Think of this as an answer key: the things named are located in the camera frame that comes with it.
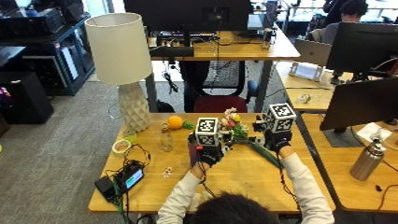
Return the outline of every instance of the lamp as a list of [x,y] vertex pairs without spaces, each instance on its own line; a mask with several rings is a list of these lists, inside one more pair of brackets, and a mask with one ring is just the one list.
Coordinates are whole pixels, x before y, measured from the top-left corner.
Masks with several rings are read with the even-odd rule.
[[130,131],[149,126],[149,105],[139,81],[152,74],[143,17],[112,13],[86,21],[99,80],[119,85],[120,109]]

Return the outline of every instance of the monitor stand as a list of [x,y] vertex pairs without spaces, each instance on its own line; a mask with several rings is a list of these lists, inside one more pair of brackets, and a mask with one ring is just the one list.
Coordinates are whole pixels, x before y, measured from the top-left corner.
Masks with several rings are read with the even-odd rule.
[[323,131],[332,147],[362,147],[365,144],[357,133],[348,128]]

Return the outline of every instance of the paper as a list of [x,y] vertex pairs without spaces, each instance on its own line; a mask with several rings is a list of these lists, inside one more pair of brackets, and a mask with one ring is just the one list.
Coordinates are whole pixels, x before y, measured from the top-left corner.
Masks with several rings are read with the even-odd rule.
[[369,123],[357,134],[369,142],[373,142],[374,136],[378,136],[381,140],[385,141],[392,135],[392,132],[388,129],[384,129],[376,123]]

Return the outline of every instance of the wooden desk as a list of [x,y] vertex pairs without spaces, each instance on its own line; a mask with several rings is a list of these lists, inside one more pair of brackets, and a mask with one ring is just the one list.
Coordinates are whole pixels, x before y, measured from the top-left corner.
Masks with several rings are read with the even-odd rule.
[[[321,81],[315,82],[313,80],[291,76],[289,72],[292,66],[293,62],[289,61],[279,62],[276,67],[295,110],[301,112],[327,112],[334,91],[334,86],[331,83],[332,71],[327,71]],[[350,78],[352,73],[345,73],[340,79],[348,80]],[[304,93],[316,94],[320,95],[320,97],[317,100],[303,104],[297,102],[297,98]]]
[[[219,35],[220,41],[225,43],[236,43],[237,37],[232,32],[221,32]],[[259,96],[256,98],[256,108],[255,111],[264,112],[263,109],[265,94],[271,79],[271,73],[273,68],[273,60],[292,60],[300,57],[299,51],[296,50],[291,40],[285,34],[279,29],[276,31],[276,40],[275,44],[271,46],[269,50],[261,49],[261,44],[232,44],[219,46],[212,45],[211,43],[200,43],[195,45],[195,57],[177,57],[175,60],[179,61],[263,61],[263,71],[259,78]],[[168,60],[168,58],[153,58],[153,60]],[[157,92],[156,92],[156,83],[153,75],[145,79],[147,83],[147,92],[148,92],[148,101],[151,106],[151,111],[157,112]]]
[[[152,114],[152,125],[141,133],[139,133],[137,143],[143,148],[151,151],[152,161],[145,167],[145,178],[130,191],[131,211],[140,213],[157,213],[172,188],[185,176],[189,168],[189,154],[187,146],[187,137],[192,130],[173,131],[175,149],[172,152],[163,152],[160,146],[161,124],[167,121],[172,114]],[[196,123],[199,117],[216,118],[220,114],[177,114],[183,119]],[[240,114],[243,121],[251,125],[256,120],[256,114]],[[317,171],[313,157],[304,143],[304,139],[297,130],[293,128],[295,139],[293,146],[297,154],[313,171],[316,181],[329,200],[332,209],[334,205],[332,196],[328,192],[323,181],[321,174]],[[143,151],[139,148],[131,153],[131,159],[143,161]],[[104,171],[119,170],[123,166],[123,159],[110,154]],[[165,167],[173,167],[173,174],[169,178],[163,178],[161,174]],[[288,186],[293,189],[291,180],[287,180]],[[280,183],[279,169],[247,146],[235,145],[235,149],[225,155],[220,162],[208,172],[207,186],[217,194],[221,190],[228,192],[240,192],[248,197],[257,200],[272,211],[277,213],[297,213],[296,203],[292,196],[284,191]],[[197,193],[203,193],[204,188],[199,186]],[[95,189],[88,209],[91,211],[116,212],[114,204],[108,203],[102,193]]]
[[[376,190],[376,185],[386,190],[389,185],[398,184],[398,173],[389,168],[384,163],[378,165],[370,178],[366,181],[360,181],[350,175],[350,168],[354,165],[357,158],[362,152],[362,147],[332,147],[325,134],[320,131],[321,117],[319,115],[304,114],[305,121],[313,144],[319,153],[319,157],[325,166],[327,173],[324,178],[332,181],[332,196],[337,205],[344,209],[374,212],[382,202],[384,192]],[[392,126],[380,123],[381,126],[392,129]],[[396,142],[398,134],[394,133],[386,143],[396,147],[388,147],[385,161],[398,167],[398,146]],[[389,190],[382,212],[398,212],[398,188]]]

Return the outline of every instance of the dark hair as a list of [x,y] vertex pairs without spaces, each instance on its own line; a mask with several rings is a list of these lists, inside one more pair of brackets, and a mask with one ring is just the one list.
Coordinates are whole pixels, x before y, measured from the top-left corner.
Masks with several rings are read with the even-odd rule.
[[366,0],[349,0],[340,8],[340,12],[344,15],[357,15],[357,17],[362,17],[369,10],[369,4]]
[[191,224],[276,224],[273,214],[255,200],[241,194],[223,192],[199,206]]

